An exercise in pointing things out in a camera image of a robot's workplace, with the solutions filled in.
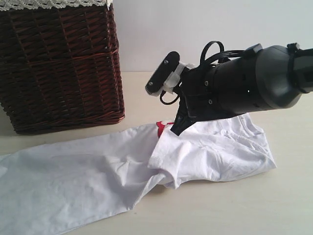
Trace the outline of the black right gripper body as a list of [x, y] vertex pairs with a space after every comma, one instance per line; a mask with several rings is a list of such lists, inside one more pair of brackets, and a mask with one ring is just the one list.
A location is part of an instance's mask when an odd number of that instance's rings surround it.
[[183, 93], [179, 94], [179, 108], [175, 118], [176, 127], [190, 127], [195, 122], [189, 117], [186, 100]]

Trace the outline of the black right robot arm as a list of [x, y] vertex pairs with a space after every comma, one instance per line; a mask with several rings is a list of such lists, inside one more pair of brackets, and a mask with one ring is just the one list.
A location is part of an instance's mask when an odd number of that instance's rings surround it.
[[215, 55], [182, 74], [171, 131], [180, 135], [196, 122], [287, 109], [312, 90], [313, 51], [296, 43]]

